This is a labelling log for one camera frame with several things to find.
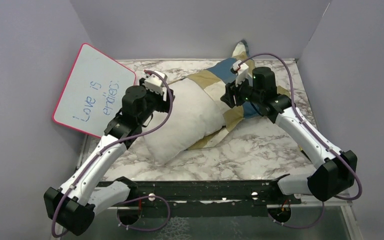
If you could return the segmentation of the blue beige checked pillowcase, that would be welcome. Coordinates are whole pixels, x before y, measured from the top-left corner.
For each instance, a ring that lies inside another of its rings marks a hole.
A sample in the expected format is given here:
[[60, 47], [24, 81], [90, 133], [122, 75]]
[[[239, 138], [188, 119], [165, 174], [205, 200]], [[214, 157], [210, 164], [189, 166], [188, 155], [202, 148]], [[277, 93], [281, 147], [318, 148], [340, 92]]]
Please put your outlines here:
[[248, 102], [244, 103], [242, 106], [228, 108], [228, 106], [220, 100], [221, 96], [225, 92], [225, 85], [235, 80], [235, 75], [230, 70], [233, 63], [238, 60], [245, 60], [245, 63], [249, 66], [250, 71], [255, 68], [255, 63], [253, 60], [248, 59], [249, 56], [250, 53], [248, 43], [246, 40], [242, 39], [236, 44], [230, 58], [224, 59], [210, 68], [190, 74], [170, 83], [172, 84], [183, 79], [190, 79], [194, 81], [217, 104], [225, 120], [225, 125], [222, 126], [220, 130], [203, 137], [186, 150], [200, 150], [215, 147], [241, 121], [257, 116], [257, 112]]

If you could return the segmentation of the white pillow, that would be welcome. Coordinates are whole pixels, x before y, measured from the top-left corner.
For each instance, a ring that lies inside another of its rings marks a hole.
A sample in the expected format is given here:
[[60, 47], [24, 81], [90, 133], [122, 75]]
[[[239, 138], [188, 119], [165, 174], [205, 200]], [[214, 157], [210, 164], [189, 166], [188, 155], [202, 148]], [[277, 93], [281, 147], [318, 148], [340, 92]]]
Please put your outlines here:
[[197, 83], [185, 78], [169, 87], [174, 94], [169, 119], [158, 130], [144, 136], [146, 147], [158, 166], [225, 125], [221, 110]]

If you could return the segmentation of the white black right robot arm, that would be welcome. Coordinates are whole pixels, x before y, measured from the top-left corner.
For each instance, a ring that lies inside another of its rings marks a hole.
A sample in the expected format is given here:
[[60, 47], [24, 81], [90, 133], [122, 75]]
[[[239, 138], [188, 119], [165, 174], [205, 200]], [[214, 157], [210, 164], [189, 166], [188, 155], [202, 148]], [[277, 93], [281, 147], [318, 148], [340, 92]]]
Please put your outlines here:
[[269, 199], [280, 204], [289, 195], [312, 195], [325, 202], [357, 183], [357, 199], [362, 194], [362, 184], [356, 175], [358, 158], [351, 150], [343, 151], [328, 141], [311, 125], [295, 106], [293, 96], [277, 91], [274, 72], [269, 67], [257, 67], [252, 71], [249, 84], [249, 68], [246, 64], [234, 64], [231, 72], [235, 81], [225, 85], [220, 98], [229, 107], [238, 107], [246, 102], [258, 106], [258, 112], [278, 125], [302, 148], [315, 171], [310, 175], [285, 175], [275, 180], [268, 190]]

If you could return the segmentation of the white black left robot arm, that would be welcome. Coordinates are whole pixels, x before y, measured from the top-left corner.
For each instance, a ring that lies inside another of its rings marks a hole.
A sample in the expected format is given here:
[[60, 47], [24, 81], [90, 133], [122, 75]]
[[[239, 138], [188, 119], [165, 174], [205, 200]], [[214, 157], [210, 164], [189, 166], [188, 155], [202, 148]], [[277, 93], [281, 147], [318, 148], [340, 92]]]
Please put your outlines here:
[[79, 236], [107, 208], [143, 200], [137, 193], [137, 184], [125, 177], [101, 190], [95, 188], [137, 138], [155, 132], [168, 121], [174, 100], [167, 76], [158, 71], [147, 71], [138, 85], [125, 90], [120, 110], [107, 124], [92, 154], [60, 187], [49, 187], [44, 193], [52, 237], [58, 239], [68, 232]]

